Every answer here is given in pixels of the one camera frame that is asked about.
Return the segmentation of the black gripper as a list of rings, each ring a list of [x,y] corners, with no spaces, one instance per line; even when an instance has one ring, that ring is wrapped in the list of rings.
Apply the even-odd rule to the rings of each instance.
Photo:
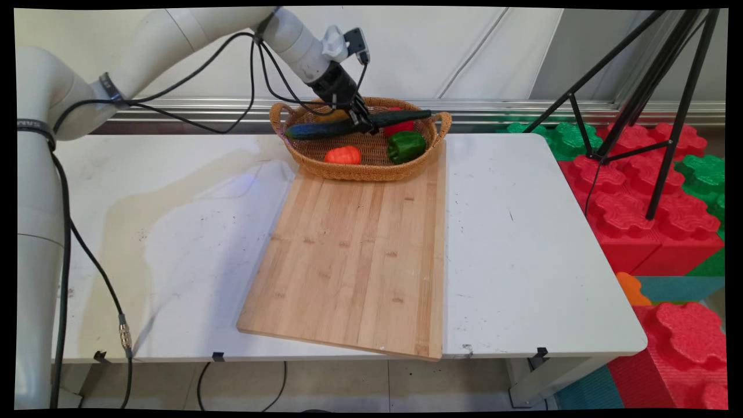
[[[341,64],[331,61],[326,71],[307,86],[323,102],[329,103],[335,109],[347,111],[351,132],[364,132],[369,135],[376,135],[379,132],[358,92],[358,85]]]

